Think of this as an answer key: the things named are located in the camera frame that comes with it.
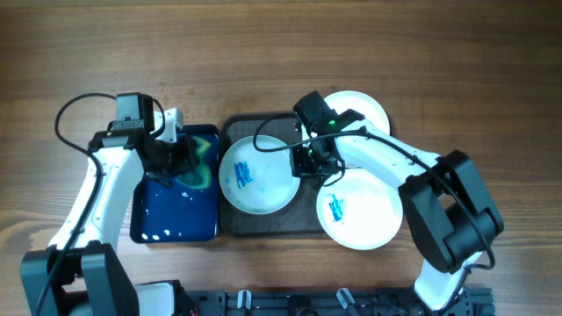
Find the green yellow sponge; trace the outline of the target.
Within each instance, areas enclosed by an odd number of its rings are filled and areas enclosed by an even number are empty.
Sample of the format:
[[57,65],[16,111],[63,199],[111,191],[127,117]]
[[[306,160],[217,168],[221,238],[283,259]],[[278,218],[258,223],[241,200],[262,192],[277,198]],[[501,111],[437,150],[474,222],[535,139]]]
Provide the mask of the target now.
[[192,136],[191,138],[196,142],[195,153],[198,157],[198,165],[193,171],[177,176],[176,181],[189,189],[206,190],[210,187],[213,179],[211,168],[205,162],[205,156],[212,144],[198,136]]

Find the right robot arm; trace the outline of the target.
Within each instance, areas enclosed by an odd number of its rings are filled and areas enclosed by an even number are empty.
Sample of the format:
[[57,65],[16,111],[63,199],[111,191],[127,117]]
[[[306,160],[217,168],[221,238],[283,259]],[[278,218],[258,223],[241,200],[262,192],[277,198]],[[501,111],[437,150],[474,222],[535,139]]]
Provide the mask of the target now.
[[460,299],[475,269],[493,269],[491,249],[504,222],[471,158],[422,151],[379,130],[362,113],[331,108],[318,91],[293,111],[308,140],[292,145],[296,176],[319,176],[351,163],[370,172],[400,197],[410,233],[424,263],[414,291],[429,310],[446,313]]

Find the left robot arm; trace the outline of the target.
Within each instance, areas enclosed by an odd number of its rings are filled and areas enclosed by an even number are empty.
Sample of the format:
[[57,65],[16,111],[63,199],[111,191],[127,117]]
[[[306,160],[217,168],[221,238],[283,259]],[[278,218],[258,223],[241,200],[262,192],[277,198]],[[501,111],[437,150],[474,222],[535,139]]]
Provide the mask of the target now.
[[116,254],[129,200],[143,177],[192,172],[197,143],[177,133],[177,108],[154,109],[139,92],[114,97],[116,118],[81,153],[88,171],[70,214],[44,250],[29,251],[20,277],[34,315],[196,315],[177,280],[133,285]]

